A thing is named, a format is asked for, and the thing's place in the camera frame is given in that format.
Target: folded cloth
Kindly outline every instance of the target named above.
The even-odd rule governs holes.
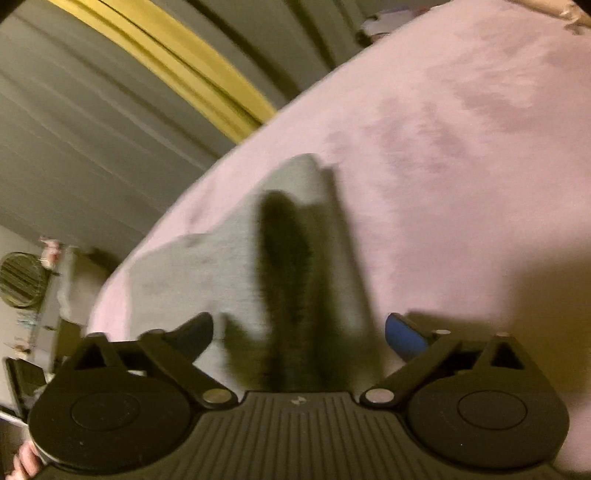
[[[196,365],[238,394],[370,386],[375,323],[339,212],[314,158],[288,161],[214,230],[132,266],[131,335],[206,310],[214,342]]]

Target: yellow curtain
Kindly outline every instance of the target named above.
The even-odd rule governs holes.
[[[49,0],[134,56],[240,143],[275,113],[222,55],[150,0]]]

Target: pink tablecloth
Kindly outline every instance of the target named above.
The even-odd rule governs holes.
[[[334,167],[376,325],[390,311],[508,330],[567,402],[562,468],[591,470],[591,38],[504,0],[454,0],[363,52],[190,188],[102,291],[125,339],[140,255],[222,221],[269,171]]]

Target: person's hand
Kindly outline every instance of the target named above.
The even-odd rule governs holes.
[[[43,468],[37,447],[32,440],[27,440],[14,456],[14,470],[6,480],[28,480],[38,474]]]

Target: round basket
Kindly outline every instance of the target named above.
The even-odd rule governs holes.
[[[39,257],[13,252],[0,263],[0,298],[17,309],[32,309],[45,295],[48,274]]]

